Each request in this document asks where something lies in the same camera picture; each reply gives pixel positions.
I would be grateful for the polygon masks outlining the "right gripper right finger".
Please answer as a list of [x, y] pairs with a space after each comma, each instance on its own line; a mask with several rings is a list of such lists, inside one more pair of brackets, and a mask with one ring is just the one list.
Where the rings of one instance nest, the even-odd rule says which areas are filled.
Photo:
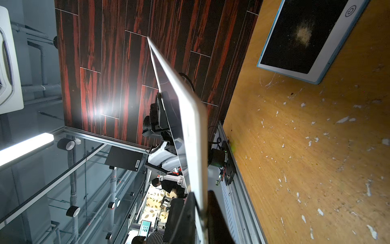
[[210, 244], [234, 244], [234, 240], [213, 191], [208, 191], [207, 215], [208, 242]]

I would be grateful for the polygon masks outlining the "blue-edged white drawing tablet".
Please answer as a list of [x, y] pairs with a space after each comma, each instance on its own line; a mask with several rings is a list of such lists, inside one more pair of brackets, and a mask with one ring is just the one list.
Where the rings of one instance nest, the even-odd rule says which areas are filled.
[[368, 1], [282, 1], [257, 66], [319, 84]]

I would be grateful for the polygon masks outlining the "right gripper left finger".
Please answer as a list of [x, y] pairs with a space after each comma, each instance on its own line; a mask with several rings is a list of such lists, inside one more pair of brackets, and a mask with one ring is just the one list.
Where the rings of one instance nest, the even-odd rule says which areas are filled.
[[194, 193], [189, 193], [186, 200], [173, 199], [166, 222], [163, 242], [166, 244], [195, 243], [195, 209], [197, 206]]

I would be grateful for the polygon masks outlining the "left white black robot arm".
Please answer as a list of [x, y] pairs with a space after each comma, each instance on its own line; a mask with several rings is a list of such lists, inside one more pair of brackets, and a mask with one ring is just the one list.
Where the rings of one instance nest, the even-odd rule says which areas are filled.
[[160, 93], [157, 93], [155, 102], [150, 105], [149, 115], [143, 121], [142, 136], [159, 140], [158, 145], [146, 150], [146, 168], [158, 175], [183, 174], [180, 165], [182, 156], [178, 156]]

